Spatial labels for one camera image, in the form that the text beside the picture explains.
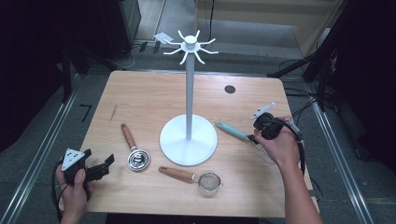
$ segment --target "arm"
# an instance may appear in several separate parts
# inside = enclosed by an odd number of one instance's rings
[[[291,120],[291,117],[280,118]],[[298,167],[300,161],[294,134],[283,127],[274,140],[266,140],[259,131],[254,132],[256,140],[262,144],[269,157],[276,163],[285,186],[286,220],[288,223],[322,223],[306,188],[303,173]]]
[[[74,186],[67,186],[64,180],[64,172],[61,170],[61,165],[56,170],[56,178],[60,183],[62,199],[64,200],[64,216],[61,224],[78,224],[84,217],[87,210],[87,195],[82,187],[85,180],[85,171],[79,170],[74,179]],[[88,185],[88,191],[92,193],[92,185]]]

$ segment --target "person's right hand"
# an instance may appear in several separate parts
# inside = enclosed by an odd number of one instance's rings
[[[292,120],[291,116],[280,117],[284,121]],[[279,168],[298,166],[300,154],[294,133],[287,127],[283,127],[279,136],[273,140],[267,140],[262,134],[255,129],[254,136],[267,151],[271,160],[277,164]]]
[[[78,170],[74,179],[74,186],[67,185],[61,166],[62,165],[59,165],[56,169],[56,178],[58,179],[60,188],[63,191],[62,199],[64,200],[64,216],[61,223],[79,223],[87,210],[87,195],[83,188],[86,174],[83,169]],[[88,192],[92,194],[93,186],[91,183],[88,183],[87,187]]]

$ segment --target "small hole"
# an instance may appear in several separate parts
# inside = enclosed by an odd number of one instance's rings
[[[224,90],[225,90],[227,93],[232,94],[232,93],[235,92],[235,87],[232,86],[232,85],[228,85],[228,86],[226,86],[226,87],[224,88]]]

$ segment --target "wooden handle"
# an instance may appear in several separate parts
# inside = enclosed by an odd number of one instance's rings
[[[166,175],[173,175],[176,177],[180,177],[183,179],[188,179],[188,180],[194,180],[195,178],[195,174],[189,173],[187,171],[182,171],[182,170],[178,170],[178,169],[174,169],[174,168],[169,168],[169,167],[165,167],[165,166],[160,166],[160,168],[158,168],[158,170]]]
[[[126,126],[125,123],[122,123],[121,128],[129,148],[133,149],[133,147],[136,147],[136,143],[134,142],[134,138],[132,137],[131,131],[129,131],[128,126]]]

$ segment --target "stand base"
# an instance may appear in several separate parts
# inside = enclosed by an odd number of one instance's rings
[[[191,140],[186,138],[186,115],[169,120],[161,131],[163,154],[181,166],[195,166],[208,160],[215,152],[218,136],[206,119],[192,115]]]

